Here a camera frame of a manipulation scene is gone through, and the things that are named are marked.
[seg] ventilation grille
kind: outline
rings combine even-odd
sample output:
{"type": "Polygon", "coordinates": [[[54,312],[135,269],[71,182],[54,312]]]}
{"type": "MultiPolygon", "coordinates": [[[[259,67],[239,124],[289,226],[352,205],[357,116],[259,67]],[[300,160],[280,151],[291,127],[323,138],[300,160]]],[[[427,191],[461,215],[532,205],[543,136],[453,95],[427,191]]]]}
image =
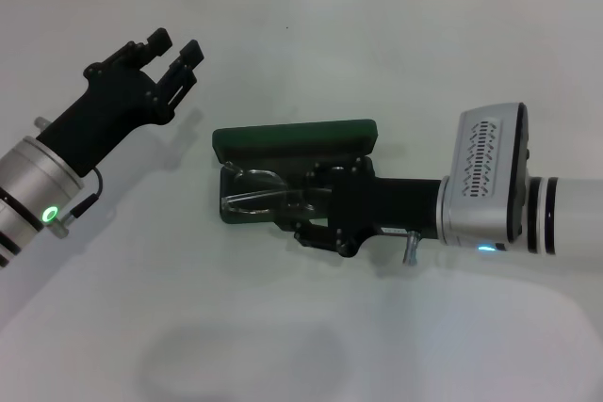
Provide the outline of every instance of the ventilation grille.
{"type": "Polygon", "coordinates": [[[496,120],[485,119],[471,128],[465,143],[464,197],[493,195],[499,136],[500,123],[496,120]]]}

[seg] metal bolt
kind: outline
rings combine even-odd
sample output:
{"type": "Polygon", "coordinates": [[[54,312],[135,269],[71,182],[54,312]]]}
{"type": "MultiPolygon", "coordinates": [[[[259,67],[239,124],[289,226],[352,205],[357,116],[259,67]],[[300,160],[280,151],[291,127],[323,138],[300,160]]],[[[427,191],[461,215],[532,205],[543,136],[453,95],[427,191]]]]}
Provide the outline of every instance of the metal bolt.
{"type": "Polygon", "coordinates": [[[404,251],[404,259],[402,262],[409,267],[416,265],[416,249],[421,240],[421,234],[417,231],[409,231],[406,237],[406,250],[404,251]]]}
{"type": "Polygon", "coordinates": [[[37,117],[34,120],[34,126],[40,129],[40,132],[43,132],[48,126],[50,126],[51,122],[43,117],[37,117]]]}

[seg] green led light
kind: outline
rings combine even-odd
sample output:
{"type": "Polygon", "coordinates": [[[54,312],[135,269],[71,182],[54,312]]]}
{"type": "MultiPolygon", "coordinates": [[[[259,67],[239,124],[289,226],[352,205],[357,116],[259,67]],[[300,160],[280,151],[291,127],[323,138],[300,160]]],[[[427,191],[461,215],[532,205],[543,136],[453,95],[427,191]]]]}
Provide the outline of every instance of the green led light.
{"type": "Polygon", "coordinates": [[[58,214],[58,208],[56,206],[50,206],[48,209],[46,209],[44,211],[44,213],[41,215],[41,219],[42,221],[44,221],[45,223],[48,223],[50,220],[52,220],[54,217],[56,217],[58,214]]]}

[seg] black ring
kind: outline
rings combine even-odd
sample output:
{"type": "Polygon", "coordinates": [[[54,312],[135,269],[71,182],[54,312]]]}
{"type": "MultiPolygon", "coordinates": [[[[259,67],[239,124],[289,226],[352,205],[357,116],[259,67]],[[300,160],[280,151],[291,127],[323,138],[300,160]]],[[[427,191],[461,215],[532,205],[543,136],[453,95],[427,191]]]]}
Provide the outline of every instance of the black ring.
{"type": "Polygon", "coordinates": [[[536,218],[538,216],[538,193],[543,178],[530,179],[530,194],[528,195],[528,251],[538,252],[538,233],[536,232],[536,218]]]}
{"type": "Polygon", "coordinates": [[[4,188],[0,187],[0,199],[8,204],[17,214],[19,214],[23,220],[29,223],[39,233],[44,229],[44,225],[41,221],[34,216],[29,209],[23,206],[16,198],[13,198],[4,188]]]}
{"type": "Polygon", "coordinates": [[[547,254],[555,254],[555,195],[558,178],[550,178],[546,186],[545,202],[545,250],[547,254]]]}
{"type": "Polygon", "coordinates": [[[21,247],[15,244],[12,240],[10,240],[7,235],[2,232],[0,232],[0,245],[10,251],[15,256],[21,251],[21,247]]]}
{"type": "MultiPolygon", "coordinates": [[[[528,128],[526,126],[528,121],[528,110],[526,105],[523,103],[519,104],[519,108],[517,108],[517,120],[515,123],[515,138],[513,142],[513,160],[511,161],[511,184],[509,186],[509,198],[507,200],[507,240],[509,243],[512,243],[516,236],[515,231],[513,230],[513,219],[516,215],[515,212],[515,199],[518,195],[518,186],[517,186],[517,170],[519,166],[520,160],[520,148],[522,147],[522,140],[524,138],[524,131],[526,134],[528,133],[528,128]]],[[[523,171],[521,171],[521,183],[523,184],[523,178],[525,177],[526,166],[525,162],[523,165],[523,171]]],[[[521,220],[521,210],[519,211],[519,220],[521,220]]],[[[519,230],[517,235],[521,235],[521,223],[519,224],[519,230]]]]}

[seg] cable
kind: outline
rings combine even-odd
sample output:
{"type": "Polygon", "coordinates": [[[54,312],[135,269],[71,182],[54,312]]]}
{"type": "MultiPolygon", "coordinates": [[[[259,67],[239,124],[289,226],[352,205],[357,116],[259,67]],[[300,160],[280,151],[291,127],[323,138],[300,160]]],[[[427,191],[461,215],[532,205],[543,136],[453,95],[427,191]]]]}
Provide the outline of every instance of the cable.
{"type": "Polygon", "coordinates": [[[98,198],[101,196],[101,193],[103,193],[103,175],[96,167],[94,167],[92,171],[94,171],[96,177],[98,178],[98,190],[96,191],[96,193],[93,193],[88,196],[85,200],[80,202],[78,205],[75,206],[75,208],[70,211],[71,215],[75,218],[82,217],[82,215],[84,215],[84,213],[88,211],[92,207],[92,205],[98,201],[98,198]]]}
{"type": "Polygon", "coordinates": [[[94,167],[92,171],[96,173],[96,177],[98,178],[98,190],[96,191],[96,196],[100,197],[101,193],[103,193],[103,175],[96,167],[94,167]]]}

